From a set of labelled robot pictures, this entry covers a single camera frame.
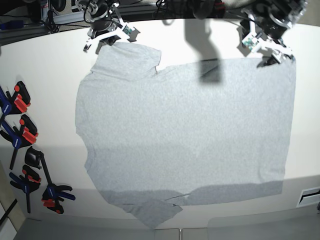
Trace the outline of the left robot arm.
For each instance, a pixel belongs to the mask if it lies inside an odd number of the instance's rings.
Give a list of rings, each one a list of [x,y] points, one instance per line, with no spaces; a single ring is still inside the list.
[[[241,9],[246,18],[240,22],[244,33],[241,44],[251,53],[269,51],[270,57],[257,67],[295,61],[293,51],[286,46],[283,35],[292,29],[307,10],[306,0],[256,0]]]

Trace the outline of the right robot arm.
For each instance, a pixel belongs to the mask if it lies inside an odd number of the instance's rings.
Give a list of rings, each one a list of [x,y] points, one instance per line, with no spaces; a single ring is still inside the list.
[[[112,45],[116,40],[128,41],[133,29],[125,22],[118,10],[120,3],[115,0],[76,0],[75,7],[83,12],[83,20],[90,25],[88,40],[83,51],[86,53],[94,40]]]

